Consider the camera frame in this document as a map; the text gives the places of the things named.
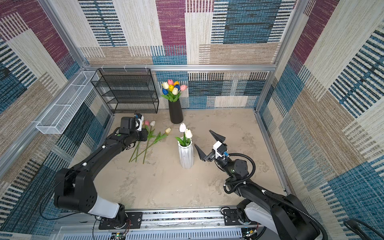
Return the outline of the white ribbed vase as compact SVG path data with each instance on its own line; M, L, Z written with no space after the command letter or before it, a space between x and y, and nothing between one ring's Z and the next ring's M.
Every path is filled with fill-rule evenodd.
M180 164L184 169L190 169L194 165L194 148L193 143L190 141L186 147L178 144Z

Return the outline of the black tapered vase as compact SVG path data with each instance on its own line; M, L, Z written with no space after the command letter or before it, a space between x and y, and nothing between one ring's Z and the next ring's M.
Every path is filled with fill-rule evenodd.
M180 100L176 102L169 101L170 120L173 124L181 124L184 120Z

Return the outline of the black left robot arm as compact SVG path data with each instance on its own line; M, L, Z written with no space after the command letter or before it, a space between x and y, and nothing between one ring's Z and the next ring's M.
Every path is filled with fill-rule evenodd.
M123 117L120 127L93 153L71 168L57 172L54 205L59 209L100 216L112 228L124 227L128 220L124 205L100 197L94 179L115 156L136 142L147 141L147 137L148 130L141 114Z

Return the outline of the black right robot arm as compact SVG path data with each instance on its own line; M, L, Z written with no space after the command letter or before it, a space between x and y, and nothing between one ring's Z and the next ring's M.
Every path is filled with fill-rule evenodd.
M225 193L235 193L244 199L236 209L241 224L262 224L282 240L314 240L318 236L324 240L329 238L322 224L309 214L296 196L280 195L253 182L255 161L245 154L228 153L226 138L214 131L210 134L216 143L208 155L199 146L195 148L202 161L215 162L228 175L224 183Z

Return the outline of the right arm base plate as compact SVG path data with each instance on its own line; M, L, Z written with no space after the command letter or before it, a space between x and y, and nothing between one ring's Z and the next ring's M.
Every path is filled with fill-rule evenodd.
M230 209L223 207L220 213L224 217L225 226L256 226L257 222L246 220L245 215L240 213L237 209Z

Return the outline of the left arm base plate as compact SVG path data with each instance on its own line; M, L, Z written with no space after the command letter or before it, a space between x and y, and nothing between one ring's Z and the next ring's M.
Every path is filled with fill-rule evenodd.
M128 230L139 229L142 224L143 212L128 212L125 215L118 214L114 219L102 218L99 230Z

